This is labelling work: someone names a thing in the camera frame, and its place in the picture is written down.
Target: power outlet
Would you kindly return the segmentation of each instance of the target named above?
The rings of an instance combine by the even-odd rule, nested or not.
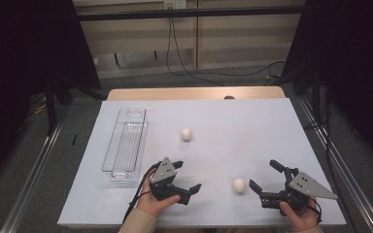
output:
[[[175,9],[175,0],[165,0],[165,1],[163,1],[163,9],[164,10]]]
[[[176,10],[176,9],[186,9],[187,0],[165,0],[163,1],[164,10]]]

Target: wall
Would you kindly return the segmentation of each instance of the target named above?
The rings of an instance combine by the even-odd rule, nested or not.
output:
[[[78,13],[163,9],[163,1],[153,0],[75,0],[74,4]],[[213,9],[300,6],[304,1],[187,0],[186,4],[189,9]],[[298,20],[299,15],[191,17],[174,18],[174,25],[179,49],[190,49],[194,68],[205,69],[285,60]],[[94,57],[107,53],[167,50],[169,26],[165,18],[82,22]]]

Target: sleeve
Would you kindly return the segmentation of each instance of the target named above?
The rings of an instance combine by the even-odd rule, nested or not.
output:
[[[293,233],[323,233],[322,229],[319,226],[316,226],[314,228],[304,230],[304,231],[289,231]]]
[[[156,217],[139,209],[132,209],[119,233],[153,233],[156,227]]]

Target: black cable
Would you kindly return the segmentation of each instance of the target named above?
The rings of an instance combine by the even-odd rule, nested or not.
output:
[[[338,182],[335,179],[334,171],[333,171],[332,165],[331,165],[331,158],[330,158],[330,155],[329,155],[329,143],[331,142],[331,138],[329,137],[329,117],[331,115],[331,106],[330,106],[330,96],[329,96],[328,90],[326,91],[326,94],[325,94],[325,105],[326,105],[325,111],[326,111],[326,119],[327,119],[327,121],[326,121],[326,137],[325,137],[326,163],[328,165],[329,173],[330,173],[331,178],[334,182],[335,188],[338,190],[338,196],[340,197],[341,203],[344,205],[345,211],[347,212],[348,218],[351,221],[351,225],[354,229],[354,232],[357,233],[356,224],[354,223],[353,219],[351,218],[351,212],[350,212],[349,208],[347,207],[344,196],[341,194]]]
[[[166,65],[167,65],[168,71],[173,75],[176,75],[176,76],[192,76],[193,78],[196,78],[198,80],[203,80],[203,81],[214,83],[214,84],[217,84],[217,85],[222,85],[220,83],[216,83],[216,82],[213,82],[213,81],[202,79],[202,78],[199,78],[199,77],[196,77],[196,76],[193,76],[193,75],[220,75],[220,76],[231,76],[231,77],[245,77],[245,76],[256,75],[256,74],[261,73],[262,71],[269,70],[269,68],[271,68],[273,65],[280,64],[280,63],[285,63],[285,61],[275,61],[275,62],[269,64],[267,67],[265,67],[261,70],[251,72],[251,73],[248,73],[248,74],[227,74],[227,73],[218,73],[218,72],[190,72],[186,69],[186,67],[185,67],[185,65],[184,65],[184,63],[181,59],[180,50],[179,50],[178,41],[177,41],[177,36],[176,36],[176,32],[175,32],[174,19],[170,18],[169,23],[170,23],[170,25],[169,25],[169,41],[168,41],[168,49],[167,49],[167,52],[166,52]],[[168,64],[169,58],[168,57],[169,57],[169,49],[171,47],[172,28],[174,30],[173,35],[174,35],[174,40],[175,40],[175,44],[176,44],[176,48],[177,48],[178,57],[180,59],[180,62],[181,62],[181,65],[182,65],[184,71],[186,71],[186,74],[173,73],[171,71],[171,69],[169,68],[169,64]]]
[[[175,40],[175,45],[177,47],[177,53],[178,53],[178,57],[180,59],[180,62],[181,62],[181,66],[183,67],[184,71],[186,72],[186,74],[176,74],[174,72],[171,71],[171,69],[169,68],[169,64],[168,64],[168,53],[169,53],[169,48],[171,46],[171,34],[172,34],[172,28],[174,29],[174,40]],[[207,79],[203,79],[203,78],[199,78],[199,77],[196,77],[194,75],[192,75],[188,70],[187,68],[184,66],[184,62],[183,60],[181,59],[181,55],[180,55],[180,50],[179,50],[179,47],[178,47],[178,41],[177,41],[177,36],[175,34],[175,26],[174,26],[174,19],[173,18],[169,18],[169,39],[168,39],[168,50],[166,52],[166,67],[168,68],[168,71],[169,73],[171,73],[172,75],[175,75],[175,76],[183,76],[183,75],[189,75],[191,76],[192,78],[194,79],[198,79],[198,80],[201,80],[201,81],[205,81],[205,82],[208,82],[208,83],[213,83],[213,84],[216,84],[216,85],[220,85],[220,86],[223,86],[223,84],[220,84],[220,83],[217,83],[217,82],[214,82],[214,81],[210,81],[210,80],[207,80]]]
[[[267,80],[267,82],[264,85],[268,85],[271,82],[271,79],[272,79],[271,70],[269,69],[269,66],[267,66],[266,68],[268,69],[269,79]]]
[[[148,169],[148,171],[145,173],[144,177],[142,178],[141,182],[139,183],[139,186],[138,186],[138,189],[136,190],[136,193],[134,195],[134,198],[132,199],[132,201],[129,203],[129,207],[128,207],[128,210],[126,211],[125,213],[125,216],[123,217],[123,221],[122,221],[122,224],[126,221],[126,218],[129,216],[129,213],[131,213],[132,209],[134,209],[135,207],[135,204],[137,203],[138,199],[148,193],[148,192],[144,192],[142,193],[141,195],[138,195],[138,193],[141,191],[141,188],[142,188],[142,185],[144,184],[144,181],[145,179],[148,177],[148,174],[150,173],[150,171],[152,171],[154,168],[157,168],[159,166],[160,162],[158,163],[155,163],[153,166],[151,166],[150,169]]]
[[[323,105],[323,107],[321,109],[321,115],[320,115],[321,118],[323,117],[323,115],[325,115],[325,120],[322,121],[322,122],[319,122],[318,120],[313,119],[307,125],[303,126],[304,130],[321,128],[321,127],[324,127],[328,123],[328,121],[331,117],[331,109],[329,107],[330,103],[329,103],[329,99],[328,99],[329,97],[327,98],[327,93],[328,93],[328,91],[326,91],[325,104]]]
[[[308,204],[304,204],[304,203],[303,203],[301,200],[299,200],[295,195],[292,195],[291,198],[294,199],[295,201],[297,201],[298,203],[301,203],[303,206],[305,206],[305,207],[308,208],[309,210],[313,211],[315,214],[317,214],[317,215],[318,215],[318,217],[317,217],[317,221],[318,221],[318,223],[320,223],[320,222],[322,221],[322,219],[321,219],[321,216],[322,216],[322,209],[321,209],[320,204],[318,204],[318,202],[317,202],[316,200],[314,200],[314,199],[312,199],[310,196],[308,196],[308,198],[310,198],[311,200],[313,200],[313,201],[317,204],[317,206],[320,208],[320,210],[318,210],[317,208],[313,208],[313,207],[311,207],[311,206],[308,205]]]
[[[36,114],[39,110],[41,109],[44,109],[45,106],[47,105],[47,101],[44,100],[45,99],[45,94],[41,94],[41,96],[39,96],[37,98],[38,94],[35,94],[31,100],[29,101],[29,107],[32,107],[32,105],[36,104],[38,101],[42,101],[42,103],[34,110],[34,111],[30,111],[28,112],[26,115],[27,116],[30,116],[30,115],[33,115],[33,114]]]

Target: metal rail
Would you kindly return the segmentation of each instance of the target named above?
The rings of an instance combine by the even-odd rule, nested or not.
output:
[[[299,101],[301,103],[302,108],[305,111],[305,114],[307,115],[307,118],[314,122],[314,115],[312,113],[312,107],[310,103],[303,97],[299,98]],[[315,131],[320,138],[322,145],[325,147],[326,145],[326,138],[327,138],[327,132],[323,127],[314,127]],[[340,152],[337,148],[335,148],[335,145],[330,141],[329,142],[329,155],[330,160],[332,164],[334,165],[335,169],[337,170],[338,174],[340,175],[345,187],[349,190],[350,195],[352,196],[353,200],[356,203],[356,206],[358,207],[359,211],[361,212],[363,218],[365,219],[368,227],[371,229],[371,232],[373,232],[373,206],[370,203],[369,199],[359,186],[359,184],[356,182],[356,179],[354,178],[353,174],[350,172],[350,169],[348,168],[347,164],[344,162],[344,159],[342,158]]]
[[[22,220],[23,214],[28,207],[28,204],[32,198],[34,190],[38,184],[39,178],[45,168],[45,164],[51,154],[51,150],[56,142],[57,136],[59,135],[61,126],[65,121],[67,116],[69,106],[62,107],[60,111],[60,119],[58,124],[55,126],[53,132],[47,136],[46,141],[38,155],[38,158],[27,178],[23,188],[17,197],[11,211],[9,212],[7,218],[5,219],[4,225],[1,228],[0,233],[15,233]]]
[[[333,10],[326,4],[314,7],[286,6],[286,7],[256,7],[256,8],[220,8],[220,9],[181,9],[181,10],[152,10],[137,12],[105,12],[105,13],[77,13],[76,15],[39,15],[39,19],[57,20],[72,19],[78,21],[99,21],[119,19],[145,19],[169,17],[232,17],[232,16],[264,16],[264,15],[292,15],[318,14]]]

